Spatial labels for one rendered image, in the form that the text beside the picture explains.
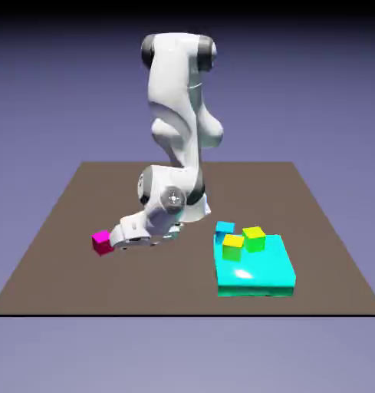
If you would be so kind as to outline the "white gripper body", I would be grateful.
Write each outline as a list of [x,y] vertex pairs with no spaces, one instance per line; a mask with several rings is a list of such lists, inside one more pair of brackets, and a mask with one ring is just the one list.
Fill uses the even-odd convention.
[[138,213],[120,219],[109,235],[113,248],[130,248],[135,246],[152,246],[160,243],[161,237],[151,235],[146,229],[146,214]]

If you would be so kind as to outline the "small magenta cube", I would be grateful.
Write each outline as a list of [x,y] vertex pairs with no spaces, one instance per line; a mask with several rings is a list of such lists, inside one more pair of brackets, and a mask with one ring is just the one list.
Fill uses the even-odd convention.
[[110,233],[108,230],[101,230],[94,233],[91,236],[91,240],[92,247],[99,256],[103,256],[114,251],[114,248],[110,244]]

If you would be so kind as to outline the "small yellow-green cube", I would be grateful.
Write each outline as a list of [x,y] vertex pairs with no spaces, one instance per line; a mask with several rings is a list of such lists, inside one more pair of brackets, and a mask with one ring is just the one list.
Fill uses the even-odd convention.
[[239,262],[242,258],[244,237],[234,234],[226,234],[222,241],[222,258],[233,262]]

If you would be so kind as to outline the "small green cube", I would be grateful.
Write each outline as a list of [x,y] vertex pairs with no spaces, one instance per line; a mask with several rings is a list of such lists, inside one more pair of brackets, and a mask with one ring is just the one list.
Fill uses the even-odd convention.
[[260,226],[243,228],[242,235],[244,237],[244,247],[248,252],[261,252],[265,249],[266,234]]

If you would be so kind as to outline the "large cyan box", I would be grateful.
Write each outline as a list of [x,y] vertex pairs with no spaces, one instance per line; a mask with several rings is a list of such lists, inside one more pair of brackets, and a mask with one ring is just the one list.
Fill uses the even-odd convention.
[[213,240],[218,296],[293,295],[296,274],[280,235],[267,235],[265,249],[250,253],[242,249],[238,261],[224,259],[222,244]]

